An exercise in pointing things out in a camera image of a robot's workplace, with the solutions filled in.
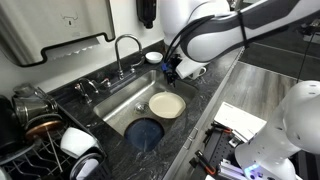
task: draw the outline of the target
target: white wall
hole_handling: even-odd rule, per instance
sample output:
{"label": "white wall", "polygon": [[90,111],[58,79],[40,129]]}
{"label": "white wall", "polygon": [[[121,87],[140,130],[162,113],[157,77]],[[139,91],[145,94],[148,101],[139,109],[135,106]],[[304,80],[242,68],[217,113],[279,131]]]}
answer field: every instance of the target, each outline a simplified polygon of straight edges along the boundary
{"label": "white wall", "polygon": [[[135,0],[110,0],[110,2],[117,37],[127,33],[133,34],[141,41],[143,47],[163,39],[159,15],[154,21],[153,29],[147,30],[138,21]],[[129,55],[137,51],[137,48],[133,40],[124,39],[119,45],[120,56]],[[114,41],[30,68],[15,66],[0,53],[0,94],[11,97],[12,88],[24,82],[30,82],[44,91],[50,91],[115,60]]]}

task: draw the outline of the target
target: stainless steel sink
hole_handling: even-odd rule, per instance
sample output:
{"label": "stainless steel sink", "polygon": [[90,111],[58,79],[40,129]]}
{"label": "stainless steel sink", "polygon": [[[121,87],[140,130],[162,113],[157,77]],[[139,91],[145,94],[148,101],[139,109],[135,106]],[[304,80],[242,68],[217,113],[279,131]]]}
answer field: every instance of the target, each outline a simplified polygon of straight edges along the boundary
{"label": "stainless steel sink", "polygon": [[162,72],[151,70],[98,104],[94,112],[122,136],[128,125],[145,117],[158,121],[166,133],[175,119],[160,118],[148,106],[149,99],[154,94],[164,91],[181,96],[188,104],[197,89],[182,81],[176,81],[174,88],[167,84]]}

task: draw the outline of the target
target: countertop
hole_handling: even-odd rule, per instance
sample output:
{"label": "countertop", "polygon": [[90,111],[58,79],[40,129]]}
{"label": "countertop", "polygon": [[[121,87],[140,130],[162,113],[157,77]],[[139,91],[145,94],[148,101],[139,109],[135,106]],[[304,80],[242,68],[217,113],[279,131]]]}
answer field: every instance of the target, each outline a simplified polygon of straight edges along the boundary
{"label": "countertop", "polygon": [[[144,49],[144,52],[150,51],[164,53],[163,42],[158,42]],[[183,80],[196,87],[198,93],[187,105],[185,112],[175,121],[171,130],[165,134],[156,148],[150,152],[141,152],[127,142],[112,127],[99,118],[93,112],[93,108],[121,89],[121,87],[132,82],[136,77],[140,77],[153,69],[160,71],[160,64],[151,65],[146,62],[143,66],[136,69],[134,79],[128,79],[118,87],[112,88],[112,93],[106,91],[94,94],[88,90],[88,94],[93,100],[91,104],[84,103],[80,93],[74,89],[76,81],[58,88],[50,94],[53,95],[57,103],[65,111],[87,127],[100,141],[104,151],[109,156],[109,165],[115,179],[162,179],[227,72],[241,56],[241,52],[241,49],[237,49],[211,62],[206,66],[207,72],[197,80]],[[130,64],[139,61],[139,59],[138,54],[132,54],[123,58],[121,63],[124,71],[128,72]],[[116,80],[116,72],[117,65],[116,63],[112,63],[85,77],[96,81],[102,81],[105,77],[108,77],[113,82]]]}

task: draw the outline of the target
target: white cup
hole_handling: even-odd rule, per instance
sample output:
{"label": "white cup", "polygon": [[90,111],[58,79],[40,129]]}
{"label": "white cup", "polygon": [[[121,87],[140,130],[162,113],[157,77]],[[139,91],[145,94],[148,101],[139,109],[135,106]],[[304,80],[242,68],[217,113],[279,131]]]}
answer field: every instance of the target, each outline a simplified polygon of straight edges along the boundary
{"label": "white cup", "polygon": [[199,69],[197,69],[196,71],[194,71],[190,76],[188,76],[190,79],[195,80],[198,77],[204,75],[204,73],[207,72],[207,69],[205,67],[201,67]]}
{"label": "white cup", "polygon": [[60,143],[61,150],[76,159],[93,146],[98,146],[94,137],[73,127],[66,130]]}

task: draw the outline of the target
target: soap dispenser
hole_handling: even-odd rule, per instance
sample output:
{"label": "soap dispenser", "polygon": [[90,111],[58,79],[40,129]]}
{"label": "soap dispenser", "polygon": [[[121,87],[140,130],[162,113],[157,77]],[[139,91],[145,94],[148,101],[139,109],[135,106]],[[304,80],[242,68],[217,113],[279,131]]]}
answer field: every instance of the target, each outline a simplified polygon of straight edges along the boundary
{"label": "soap dispenser", "polygon": [[157,0],[136,0],[139,20],[147,29],[153,28],[156,19]]}

